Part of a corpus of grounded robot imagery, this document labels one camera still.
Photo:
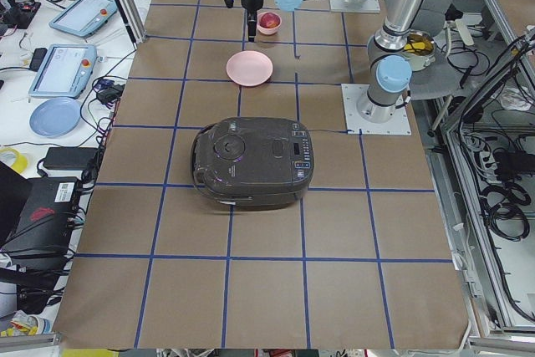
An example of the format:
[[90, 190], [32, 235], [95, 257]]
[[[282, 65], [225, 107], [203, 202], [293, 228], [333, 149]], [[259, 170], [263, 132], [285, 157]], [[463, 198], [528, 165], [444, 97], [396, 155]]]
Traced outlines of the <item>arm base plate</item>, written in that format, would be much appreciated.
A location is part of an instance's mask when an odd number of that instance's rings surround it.
[[379, 0], [329, 0], [330, 10], [339, 13], [379, 14]]
[[394, 105], [378, 106], [368, 97], [368, 84], [341, 84], [346, 130], [355, 135], [411, 135], [403, 96]]

